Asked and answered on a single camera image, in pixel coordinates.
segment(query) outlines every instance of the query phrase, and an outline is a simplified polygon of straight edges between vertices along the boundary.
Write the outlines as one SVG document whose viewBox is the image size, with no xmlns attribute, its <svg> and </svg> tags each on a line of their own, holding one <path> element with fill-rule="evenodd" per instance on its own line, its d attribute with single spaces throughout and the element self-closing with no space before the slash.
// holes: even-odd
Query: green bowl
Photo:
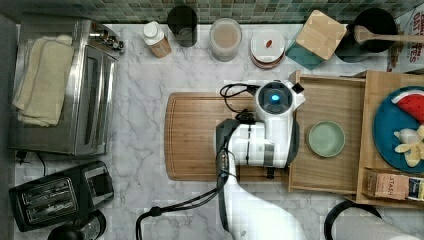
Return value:
<svg viewBox="0 0 424 240">
<path fill-rule="evenodd" d="M 343 129 L 332 121 L 319 122 L 309 131 L 308 145 L 321 157 L 334 157 L 345 145 Z"/>
</svg>

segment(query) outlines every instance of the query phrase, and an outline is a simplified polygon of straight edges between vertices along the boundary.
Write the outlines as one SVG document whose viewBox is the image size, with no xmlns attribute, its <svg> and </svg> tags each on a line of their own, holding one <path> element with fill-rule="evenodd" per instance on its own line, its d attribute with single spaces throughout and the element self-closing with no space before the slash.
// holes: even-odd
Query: beige towel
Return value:
<svg viewBox="0 0 424 240">
<path fill-rule="evenodd" d="M 19 121 L 44 127 L 57 125 L 74 53 L 71 43 L 69 36 L 35 41 L 13 101 L 20 109 Z"/>
</svg>

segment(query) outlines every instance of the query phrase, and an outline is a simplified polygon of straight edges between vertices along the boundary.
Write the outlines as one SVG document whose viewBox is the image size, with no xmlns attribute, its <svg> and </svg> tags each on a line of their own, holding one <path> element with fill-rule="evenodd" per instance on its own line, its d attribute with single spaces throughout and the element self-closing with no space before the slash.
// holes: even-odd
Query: kitchen counter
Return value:
<svg viewBox="0 0 424 240">
<path fill-rule="evenodd" d="M 142 25 L 110 25 L 124 40 L 116 81 L 114 116 L 109 153 L 98 157 L 112 174 L 115 198 L 101 209 L 108 227 L 100 239 L 135 239 L 137 217 L 153 206 L 168 206 L 191 199 L 215 187 L 210 182 L 180 182 L 168 178 L 164 156 L 164 121 L 172 92 L 217 92 L 230 82 L 287 79 L 295 70 L 315 75 L 353 75 L 373 69 L 385 70 L 386 53 L 361 63 L 344 63 L 336 56 L 309 71 L 289 58 L 271 70 L 257 68 L 249 57 L 249 40 L 264 26 L 282 31 L 287 47 L 302 25 L 243 25 L 243 41 L 237 57 L 227 63 L 215 60 L 208 41 L 210 25 L 201 25 L 192 48 L 182 48 L 168 33 L 173 52 L 162 59 L 153 56 L 139 34 Z M 47 173 L 87 160 L 53 161 L 46 156 Z M 17 165 L 16 185 L 42 176 L 42 165 L 29 156 L 30 164 Z M 304 227 L 307 239 L 325 239 L 323 223 L 328 212 L 344 201 L 340 195 L 322 192 L 287 192 L 280 182 L 242 183 L 247 191 L 291 212 Z M 424 211 L 378 208 L 383 219 L 405 231 L 424 236 Z M 194 210 L 167 213 L 143 222 L 143 239 L 232 239 L 220 222 L 216 198 Z M 16 240 L 45 240 L 55 226 L 21 233 L 15 224 Z"/>
</svg>

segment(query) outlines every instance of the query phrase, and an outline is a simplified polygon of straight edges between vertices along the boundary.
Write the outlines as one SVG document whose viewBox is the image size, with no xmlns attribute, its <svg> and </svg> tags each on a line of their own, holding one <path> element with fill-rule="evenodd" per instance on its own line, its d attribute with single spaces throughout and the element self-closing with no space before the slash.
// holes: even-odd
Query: toaster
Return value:
<svg viewBox="0 0 424 240">
<path fill-rule="evenodd" d="M 9 190 L 21 232 L 80 218 L 113 196 L 112 178 L 102 161 L 56 172 Z"/>
</svg>

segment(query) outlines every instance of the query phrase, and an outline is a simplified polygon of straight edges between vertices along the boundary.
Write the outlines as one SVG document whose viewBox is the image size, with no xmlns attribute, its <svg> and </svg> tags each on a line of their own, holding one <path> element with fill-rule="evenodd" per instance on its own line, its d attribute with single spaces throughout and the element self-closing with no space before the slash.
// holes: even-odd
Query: watermelon slice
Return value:
<svg viewBox="0 0 424 240">
<path fill-rule="evenodd" d="M 400 109 L 424 124 L 424 91 L 408 90 L 392 98 L 392 102 Z"/>
</svg>

